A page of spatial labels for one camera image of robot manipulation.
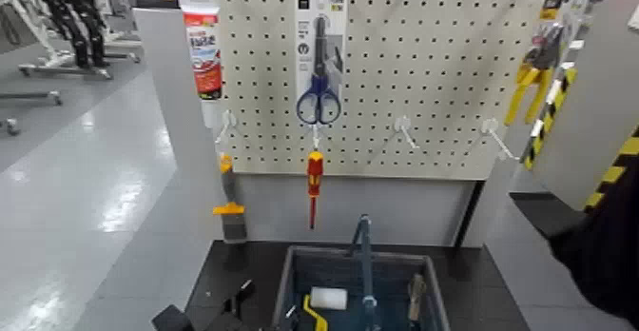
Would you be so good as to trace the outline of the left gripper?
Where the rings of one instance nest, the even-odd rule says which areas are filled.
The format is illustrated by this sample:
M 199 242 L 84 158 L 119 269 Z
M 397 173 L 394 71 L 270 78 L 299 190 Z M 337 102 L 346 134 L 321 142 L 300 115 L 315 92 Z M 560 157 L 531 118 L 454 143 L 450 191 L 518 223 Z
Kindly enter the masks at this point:
M 252 279 L 247 279 L 240 288 L 224 302 L 223 313 L 217 315 L 204 329 L 205 331 L 249 331 L 242 321 L 242 304 L 255 292 Z M 299 309 L 291 305 L 285 313 L 284 330 L 297 331 L 300 322 Z

